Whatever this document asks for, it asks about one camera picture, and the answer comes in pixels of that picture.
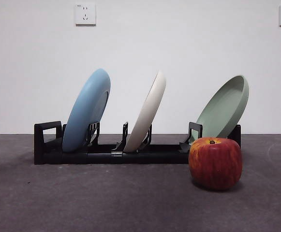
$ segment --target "gray carpet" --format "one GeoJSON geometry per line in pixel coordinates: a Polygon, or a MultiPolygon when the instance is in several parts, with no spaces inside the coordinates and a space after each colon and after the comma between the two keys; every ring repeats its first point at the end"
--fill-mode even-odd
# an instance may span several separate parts
{"type": "Polygon", "coordinates": [[[188,165],[34,165],[32,147],[0,135],[0,232],[281,231],[281,135],[242,136],[243,174],[226,192],[196,186],[188,165]]]}

